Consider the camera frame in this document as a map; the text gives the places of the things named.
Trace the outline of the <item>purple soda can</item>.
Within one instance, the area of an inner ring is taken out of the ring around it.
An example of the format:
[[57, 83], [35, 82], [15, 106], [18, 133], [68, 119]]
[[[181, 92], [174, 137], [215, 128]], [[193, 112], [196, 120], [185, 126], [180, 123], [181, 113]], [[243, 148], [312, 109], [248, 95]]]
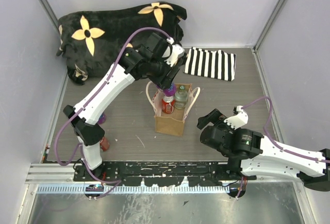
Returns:
[[106, 121], [106, 115], [105, 115], [105, 113], [103, 113], [103, 114], [99, 117], [97, 123], [98, 123], [99, 125], [101, 125], [101, 124], [103, 124], [105, 121]]
[[165, 96], [174, 96], [176, 93], [177, 87], [174, 83], [171, 83], [171, 86], [168, 89], [164, 89], [163, 93]]

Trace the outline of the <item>clear glass green-cap bottle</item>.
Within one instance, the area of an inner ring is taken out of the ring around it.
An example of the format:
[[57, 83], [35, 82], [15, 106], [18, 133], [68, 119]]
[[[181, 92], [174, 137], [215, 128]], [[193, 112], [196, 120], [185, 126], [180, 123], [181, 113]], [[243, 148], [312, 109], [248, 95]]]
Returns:
[[188, 92], [184, 85], [180, 85], [175, 93], [175, 108], [182, 110], [188, 101]]

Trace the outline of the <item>red cola can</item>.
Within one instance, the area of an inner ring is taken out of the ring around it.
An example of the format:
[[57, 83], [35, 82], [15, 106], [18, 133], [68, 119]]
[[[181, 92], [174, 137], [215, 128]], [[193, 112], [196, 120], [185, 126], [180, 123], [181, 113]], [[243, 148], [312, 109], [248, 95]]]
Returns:
[[175, 97], [174, 96], [164, 96], [162, 98], [162, 112], [165, 114], [172, 114], [174, 111]]
[[102, 151], [107, 151], [110, 147], [109, 141], [108, 139], [104, 136], [101, 140], [100, 140], [100, 148]]

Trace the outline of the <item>jute canvas tote bag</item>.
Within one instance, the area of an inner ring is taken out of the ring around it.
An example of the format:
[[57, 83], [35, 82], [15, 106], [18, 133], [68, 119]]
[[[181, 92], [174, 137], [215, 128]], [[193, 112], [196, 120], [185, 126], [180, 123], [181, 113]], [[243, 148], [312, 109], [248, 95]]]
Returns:
[[184, 109], [174, 108], [173, 113], [166, 114], [162, 112], [162, 103], [161, 100], [164, 97], [164, 93], [157, 89], [153, 97], [150, 97], [149, 87], [154, 85], [149, 81], [145, 88], [145, 93], [149, 103], [151, 104], [154, 110], [154, 119], [155, 119], [155, 131], [158, 133], [174, 135], [174, 136], [183, 136], [185, 121], [188, 117], [190, 110], [192, 109], [194, 103], [196, 102], [201, 88], [196, 87], [192, 89], [192, 84], [183, 84], [188, 90], [188, 103]]

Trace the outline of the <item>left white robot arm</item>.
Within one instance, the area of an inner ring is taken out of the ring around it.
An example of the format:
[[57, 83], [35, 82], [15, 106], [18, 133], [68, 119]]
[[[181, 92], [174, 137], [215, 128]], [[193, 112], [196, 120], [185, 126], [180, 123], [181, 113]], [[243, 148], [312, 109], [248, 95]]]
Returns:
[[184, 62], [185, 50], [152, 33], [138, 49], [127, 44], [118, 58], [93, 90], [75, 106], [67, 105], [64, 113], [82, 145], [85, 175], [92, 181], [103, 176], [100, 142], [105, 131], [98, 120], [105, 109], [129, 85], [142, 78], [149, 79], [161, 90], [170, 90], [173, 79]]

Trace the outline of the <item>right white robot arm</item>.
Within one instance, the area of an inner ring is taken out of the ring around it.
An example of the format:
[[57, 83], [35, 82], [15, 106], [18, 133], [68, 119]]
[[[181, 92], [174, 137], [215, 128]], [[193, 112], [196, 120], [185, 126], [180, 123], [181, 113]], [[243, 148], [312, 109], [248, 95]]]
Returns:
[[248, 114], [236, 106], [226, 117], [213, 109], [198, 118], [200, 142], [226, 157], [226, 173], [237, 180], [276, 177], [302, 182], [311, 190], [329, 191], [329, 149], [309, 151], [285, 145], [260, 132], [245, 129]]

